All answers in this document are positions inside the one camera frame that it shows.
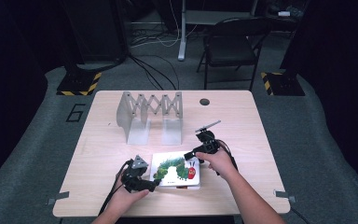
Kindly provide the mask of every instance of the black chair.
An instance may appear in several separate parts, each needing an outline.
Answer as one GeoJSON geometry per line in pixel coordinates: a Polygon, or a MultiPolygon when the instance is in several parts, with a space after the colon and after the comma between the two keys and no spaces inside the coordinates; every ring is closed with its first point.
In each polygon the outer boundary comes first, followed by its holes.
{"type": "Polygon", "coordinates": [[[207,89],[208,66],[226,67],[253,65],[251,78],[219,80],[225,81],[251,81],[249,91],[252,90],[255,71],[257,69],[260,50],[264,39],[271,31],[271,24],[266,18],[234,18],[218,22],[210,33],[204,37],[204,52],[200,59],[200,66],[205,64],[204,89],[207,89]]]}

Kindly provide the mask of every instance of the wooden table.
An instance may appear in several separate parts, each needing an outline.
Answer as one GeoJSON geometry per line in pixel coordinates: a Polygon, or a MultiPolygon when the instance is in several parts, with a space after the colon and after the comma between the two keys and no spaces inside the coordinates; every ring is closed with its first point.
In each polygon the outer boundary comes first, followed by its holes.
{"type": "MultiPolygon", "coordinates": [[[[284,187],[249,91],[182,91],[183,144],[180,146],[161,144],[161,112],[149,114],[152,121],[147,145],[127,145],[125,134],[116,122],[122,92],[96,93],[60,190],[69,191],[69,198],[56,202],[54,216],[96,217],[125,161],[139,154],[149,163],[143,175],[148,180],[153,153],[190,151],[200,146],[195,131],[219,119],[221,122],[209,130],[228,144],[241,174],[278,213],[289,212],[288,200],[274,195],[274,190],[284,191],[284,187]],[[201,105],[201,98],[211,103],[201,105]]],[[[159,97],[166,93],[172,99],[176,91],[131,91],[134,98],[138,93],[143,93],[146,99],[151,94],[159,97]]],[[[125,217],[238,215],[240,212],[226,181],[207,166],[208,162],[201,165],[200,189],[156,187],[125,217]]]]}

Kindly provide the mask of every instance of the book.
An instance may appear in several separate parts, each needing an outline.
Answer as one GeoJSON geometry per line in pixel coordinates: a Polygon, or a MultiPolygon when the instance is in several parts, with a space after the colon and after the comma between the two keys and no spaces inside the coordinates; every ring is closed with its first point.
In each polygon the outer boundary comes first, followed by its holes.
{"type": "Polygon", "coordinates": [[[155,153],[150,167],[150,180],[160,179],[160,187],[179,189],[200,188],[200,162],[197,158],[185,160],[185,151],[155,153]]]}

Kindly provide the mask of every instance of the yellow black striped tape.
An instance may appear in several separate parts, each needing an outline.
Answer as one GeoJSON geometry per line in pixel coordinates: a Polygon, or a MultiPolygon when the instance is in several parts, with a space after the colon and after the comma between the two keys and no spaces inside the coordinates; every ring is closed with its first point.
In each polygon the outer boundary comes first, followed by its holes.
{"type": "Polygon", "coordinates": [[[263,78],[264,87],[266,88],[268,95],[274,95],[274,92],[272,91],[271,85],[269,84],[269,79],[267,77],[267,74],[272,75],[281,75],[282,73],[261,73],[261,77],[263,78]]]}
{"type": "Polygon", "coordinates": [[[87,91],[57,91],[57,95],[91,95],[95,88],[97,88],[98,81],[100,80],[102,73],[95,75],[91,85],[87,91]]]}

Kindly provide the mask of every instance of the person's left hand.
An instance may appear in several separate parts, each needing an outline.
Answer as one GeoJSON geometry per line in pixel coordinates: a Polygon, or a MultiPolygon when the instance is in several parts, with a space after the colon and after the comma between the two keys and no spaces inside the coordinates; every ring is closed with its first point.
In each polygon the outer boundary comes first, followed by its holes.
{"type": "Polygon", "coordinates": [[[129,193],[124,186],[121,186],[121,176],[122,173],[120,174],[116,184],[116,189],[119,189],[113,194],[109,204],[106,206],[106,209],[97,217],[97,219],[95,219],[93,223],[116,222],[134,203],[143,199],[149,193],[148,189],[129,193]]]}

